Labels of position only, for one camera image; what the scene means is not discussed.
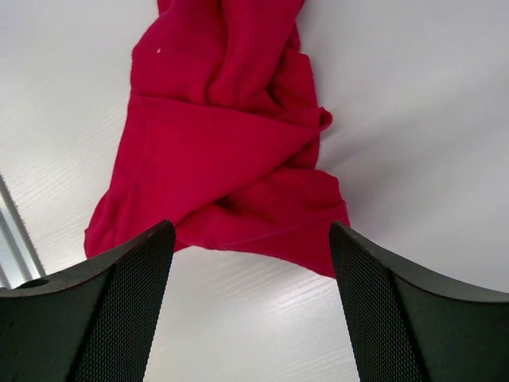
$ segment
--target red cloth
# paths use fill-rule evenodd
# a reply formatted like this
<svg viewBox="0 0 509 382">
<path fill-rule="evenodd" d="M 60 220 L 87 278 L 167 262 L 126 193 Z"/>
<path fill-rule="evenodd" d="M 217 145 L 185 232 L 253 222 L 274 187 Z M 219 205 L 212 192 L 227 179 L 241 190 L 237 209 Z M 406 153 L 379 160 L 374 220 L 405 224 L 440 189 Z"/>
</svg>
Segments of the red cloth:
<svg viewBox="0 0 509 382">
<path fill-rule="evenodd" d="M 302 3 L 159 1 L 133 51 L 126 126 L 87 257 L 169 219 L 177 251 L 254 252 L 334 275 L 328 230 L 348 216 L 337 180 L 314 169 L 332 117 L 299 53 Z"/>
</svg>

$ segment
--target red garment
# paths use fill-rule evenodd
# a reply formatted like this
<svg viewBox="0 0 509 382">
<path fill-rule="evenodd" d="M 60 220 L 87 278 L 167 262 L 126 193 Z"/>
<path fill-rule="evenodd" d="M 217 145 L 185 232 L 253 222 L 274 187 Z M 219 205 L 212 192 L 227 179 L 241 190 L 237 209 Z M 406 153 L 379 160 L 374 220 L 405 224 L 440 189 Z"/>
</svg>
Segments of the red garment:
<svg viewBox="0 0 509 382">
<path fill-rule="evenodd" d="M 254 252 L 334 276 L 328 230 L 348 216 L 337 180 L 314 169 L 332 117 L 299 53 L 302 3 L 159 0 L 133 51 L 126 126 L 87 257 L 169 219 L 176 251 Z"/>
</svg>

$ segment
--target white table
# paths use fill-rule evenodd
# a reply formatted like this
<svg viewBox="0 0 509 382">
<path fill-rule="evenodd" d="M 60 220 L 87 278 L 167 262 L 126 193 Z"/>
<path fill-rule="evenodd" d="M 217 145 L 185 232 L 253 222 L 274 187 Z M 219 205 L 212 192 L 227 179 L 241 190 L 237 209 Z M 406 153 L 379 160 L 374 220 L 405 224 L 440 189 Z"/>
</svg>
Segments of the white table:
<svg viewBox="0 0 509 382">
<path fill-rule="evenodd" d="M 0 5 L 0 171 L 49 271 L 84 258 L 152 0 Z M 336 116 L 320 167 L 355 229 L 509 291 L 509 3 L 308 1 L 299 20 Z M 175 256 L 149 382 L 358 380 L 334 280 L 256 255 Z"/>
</svg>

